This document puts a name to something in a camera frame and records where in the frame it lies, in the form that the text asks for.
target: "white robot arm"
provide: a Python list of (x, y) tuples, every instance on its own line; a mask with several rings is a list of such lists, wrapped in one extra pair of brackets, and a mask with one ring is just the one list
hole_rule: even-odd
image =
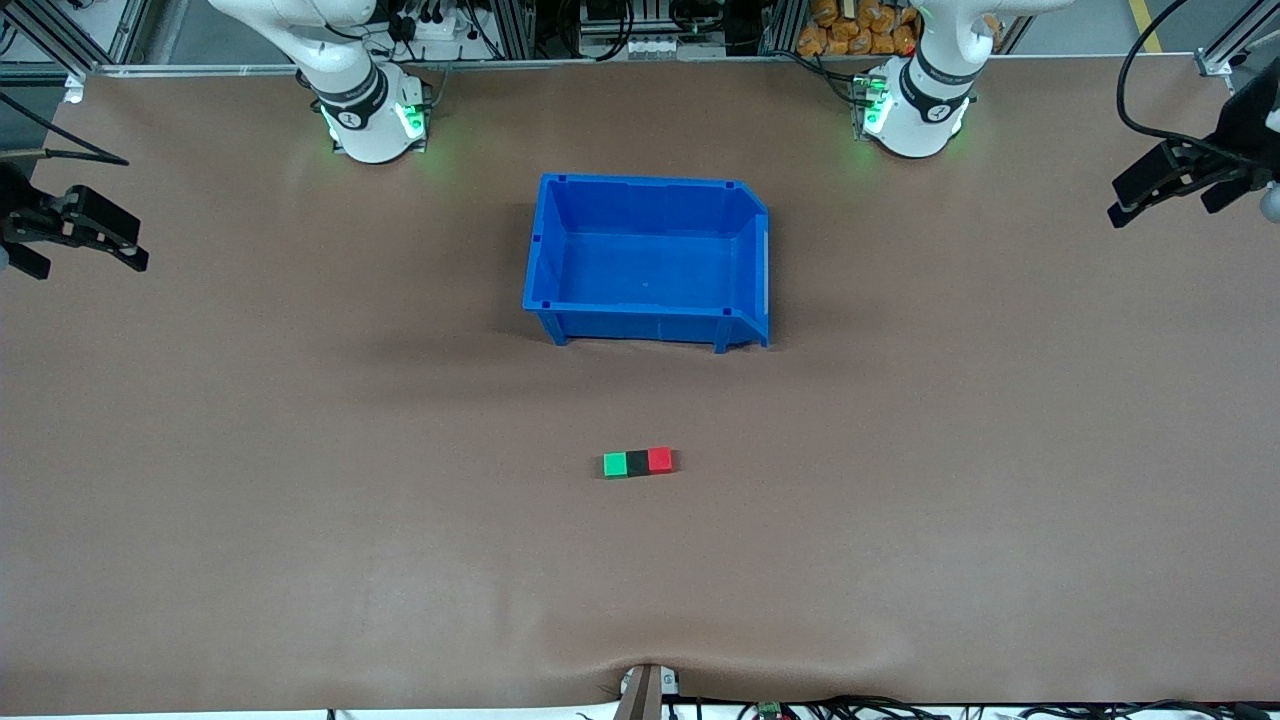
[(969, 88), (991, 58), (992, 33), (983, 15), (1034, 15), (1074, 0), (911, 0), (924, 18), (924, 35), (910, 58), (876, 68), (884, 90), (863, 110), (864, 132), (906, 158), (925, 158), (960, 132)]
[(288, 55), (320, 99), (329, 133), (361, 163), (385, 163), (426, 138), (422, 82), (375, 63), (360, 40), (337, 35), (369, 22), (374, 0), (210, 0)]

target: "black block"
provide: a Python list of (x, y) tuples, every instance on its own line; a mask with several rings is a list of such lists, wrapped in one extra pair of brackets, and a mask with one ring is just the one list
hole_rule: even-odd
[(641, 478), (649, 474), (649, 451), (648, 450), (628, 450), (627, 451), (627, 477), (628, 478)]

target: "blue storage bin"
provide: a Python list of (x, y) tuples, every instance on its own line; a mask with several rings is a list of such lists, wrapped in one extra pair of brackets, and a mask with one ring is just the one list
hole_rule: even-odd
[(769, 213), (742, 183), (543, 176), (525, 310), (571, 337), (769, 345)]

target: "black band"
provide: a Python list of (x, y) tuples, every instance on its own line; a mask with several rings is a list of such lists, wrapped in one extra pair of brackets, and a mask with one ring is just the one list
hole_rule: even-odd
[(969, 85), (970, 82), (978, 79), (978, 76), (982, 74), (982, 68), (978, 68), (977, 70), (966, 76), (954, 76), (951, 73), (940, 70), (937, 65), (931, 63), (929, 59), (925, 58), (923, 53), (920, 53), (919, 47), (915, 49), (915, 55), (911, 59), (920, 64), (920, 69), (924, 70), (924, 74), (941, 82), (942, 85)]
[(347, 129), (365, 129), (369, 118), (387, 101), (387, 76), (376, 65), (369, 69), (369, 76), (358, 86), (344, 92), (320, 92), (316, 96), (324, 102), (330, 118)]
[(911, 81), (910, 68), (910, 63), (902, 65), (902, 74), (899, 77), (899, 85), (902, 86), (902, 99), (920, 113), (920, 119), (925, 123), (937, 124), (947, 122), (947, 118), (964, 105), (966, 97), (960, 95), (951, 100), (942, 100), (941, 97), (925, 95)]

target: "cable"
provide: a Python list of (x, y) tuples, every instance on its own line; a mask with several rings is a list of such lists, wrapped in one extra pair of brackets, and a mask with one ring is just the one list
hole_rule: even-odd
[(9, 97), (9, 95), (6, 92), (0, 92), (0, 102), (4, 102), (5, 105), (13, 108), (14, 110), (18, 110), (23, 115), (26, 115), (28, 120), (32, 120), (33, 123), (36, 123), (40, 127), (47, 129), (49, 132), (55, 133), (58, 136), (61, 136), (63, 138), (69, 140), (69, 141), (74, 142), (76, 145), (79, 145), (84, 150), (88, 150), (90, 152), (92, 152), (92, 155), (90, 155), (87, 152), (73, 152), (73, 151), (69, 151), (69, 150), (46, 150), (46, 154), (47, 154), (49, 158), (67, 158), (67, 159), (73, 159), (73, 160), (90, 160), (90, 161), (93, 161), (93, 163), (106, 163), (109, 165), (128, 165), (129, 164), (129, 161), (125, 160), (124, 158), (120, 158), (119, 155), (115, 155), (114, 152), (108, 152), (106, 150), (102, 150), (101, 147), (99, 147), (99, 146), (96, 146), (96, 145), (93, 145), (93, 143), (91, 143), (88, 141), (81, 140), (81, 138), (76, 137), (74, 135), (64, 131), (63, 128), (55, 126), (54, 123), (46, 120), (45, 118), (41, 118), (40, 115), (32, 113), (24, 105), (22, 105), (22, 102), (18, 102), (13, 97)]
[(338, 28), (333, 27), (333, 26), (332, 26), (332, 24), (329, 24), (329, 23), (325, 23), (325, 24), (324, 24), (324, 28), (325, 28), (326, 31), (329, 31), (329, 32), (332, 32), (332, 33), (337, 35), (338, 37), (346, 37), (347, 40), (357, 40), (357, 41), (361, 41), (361, 42), (364, 42), (364, 40), (365, 40), (366, 37), (369, 37), (369, 36), (371, 35), (371, 33), (367, 33), (367, 32), (366, 32), (365, 35), (361, 35), (361, 36), (355, 36), (355, 35), (347, 35), (347, 33), (344, 33), (344, 32), (339, 32), (339, 31), (338, 31)]
[(1151, 20), (1151, 24), (1148, 24), (1146, 29), (1143, 29), (1138, 35), (1138, 40), (1135, 40), (1133, 47), (1129, 49), (1129, 54), (1125, 55), (1124, 63), (1121, 63), (1120, 65), (1120, 74), (1116, 77), (1116, 114), (1120, 115), (1120, 120), (1125, 126), (1128, 126), (1129, 129), (1137, 133), (1142, 133), (1148, 137), (1158, 137), (1161, 140), (1176, 140), (1179, 142), (1184, 142), (1193, 147), (1198, 147), (1206, 152), (1226, 158), (1233, 163), (1245, 165), (1248, 168), (1258, 168), (1260, 165), (1253, 160), (1249, 160), (1248, 158), (1244, 158), (1242, 155), (1236, 155), (1230, 150), (1224, 150), (1213, 145), (1212, 142), (1207, 142), (1198, 137), (1192, 137), (1189, 135), (1183, 135), (1180, 132), (1147, 127), (1139, 123), (1138, 120), (1134, 120), (1132, 117), (1129, 117), (1129, 110), (1125, 108), (1125, 85), (1129, 81), (1129, 68), (1133, 67), (1133, 60), (1134, 58), (1138, 56), (1138, 51), (1142, 49), (1143, 44), (1147, 42), (1147, 38), (1156, 32), (1156, 28), (1160, 27), (1160, 23), (1165, 22), (1165, 18), (1174, 14), (1175, 10), (1178, 10), (1185, 4), (1187, 0), (1174, 0), (1172, 3), (1170, 3), (1169, 6), (1161, 10), (1161, 13), (1156, 15), (1153, 20)]
[(485, 47), (489, 49), (489, 54), (493, 55), (494, 60), (503, 60), (504, 56), (502, 54), (502, 50), (498, 49), (498, 45), (494, 44), (494, 41), (489, 40), (489, 33), (484, 31), (484, 26), (480, 24), (480, 19), (476, 17), (475, 0), (460, 0), (460, 1), (466, 6), (467, 19), (471, 20), (471, 27), (476, 28), (476, 32), (480, 33), (480, 38), (484, 40), (484, 45)]
[(810, 73), (813, 73), (815, 76), (822, 76), (822, 77), (827, 77), (827, 78), (831, 78), (831, 79), (835, 79), (835, 81), (841, 81), (841, 82), (850, 82), (850, 81), (854, 79), (854, 76), (851, 76), (851, 74), (845, 74), (845, 73), (837, 73), (837, 72), (828, 70), (828, 69), (826, 69), (826, 68), (823, 68), (820, 65), (815, 65), (815, 64), (810, 63), (809, 60), (805, 60), (804, 58), (801, 58), (800, 55), (796, 55), (795, 53), (792, 53), (790, 50), (769, 50), (768, 53), (764, 54), (765, 58), (773, 56), (773, 55), (777, 55), (778, 58), (790, 58), (796, 64), (799, 64), (801, 68), (809, 70)]
[(444, 86), (449, 85), (449, 65), (444, 65), (444, 77), (440, 78), (440, 87), (431, 94), (431, 104), (428, 105), (433, 110), (440, 104), (440, 100), (444, 100)]
[(846, 95), (842, 90), (840, 90), (840, 86), (836, 85), (836, 81), (832, 77), (832, 73), (829, 73), (827, 70), (827, 68), (824, 68), (822, 65), (822, 55), (814, 55), (813, 59), (814, 59), (815, 63), (818, 63), (818, 69), (822, 70), (822, 77), (827, 79), (827, 87), (829, 87), (831, 91), (836, 94), (836, 97), (840, 97), (841, 100), (844, 100), (845, 102), (849, 102), (850, 105), (858, 105), (856, 100), (854, 100), (852, 97), (850, 97), (849, 95)]
[[(607, 53), (598, 58), (593, 58), (596, 63), (612, 60), (618, 55), (618, 53), (622, 53), (622, 50), (626, 49), (627, 42), (631, 41), (631, 33), (635, 29), (635, 5), (631, 4), (631, 0), (616, 0), (616, 4), (618, 10), (618, 36), (613, 40), (613, 45), (609, 46)], [(577, 0), (561, 0), (559, 8), (556, 13), (556, 29), (559, 35), (561, 42), (564, 45), (564, 49), (568, 50), (570, 56), (575, 59), (585, 59), (586, 55), (577, 49), (577, 44), (573, 42), (568, 33), (571, 22), (566, 18), (575, 5), (577, 5)]]
[[(831, 91), (833, 94), (836, 94), (836, 97), (840, 97), (841, 100), (844, 100), (845, 102), (847, 102), (850, 105), (865, 105), (864, 101), (855, 100), (851, 96), (849, 96), (844, 90), (840, 88), (840, 85), (837, 85), (837, 83), (849, 83), (849, 82), (852, 82), (854, 76), (844, 74), (844, 73), (836, 73), (836, 72), (828, 70), (827, 67), (822, 64), (822, 56), (820, 55), (814, 55), (813, 56), (813, 59), (814, 59), (813, 63), (809, 63), (808, 60), (805, 60), (804, 58), (801, 58), (800, 55), (796, 55), (795, 53), (792, 53), (790, 50), (771, 50), (771, 51), (765, 53), (765, 56), (768, 56), (768, 55), (777, 55), (780, 58), (790, 58), (791, 60), (794, 60), (795, 63), (797, 63), (801, 68), (804, 68), (804, 69), (809, 70), (810, 73), (813, 73), (813, 74), (815, 74), (815, 76), (826, 79), (827, 81), (827, 87), (829, 87)], [(890, 698), (877, 698), (877, 700), (886, 700), (886, 701), (888, 701)]]

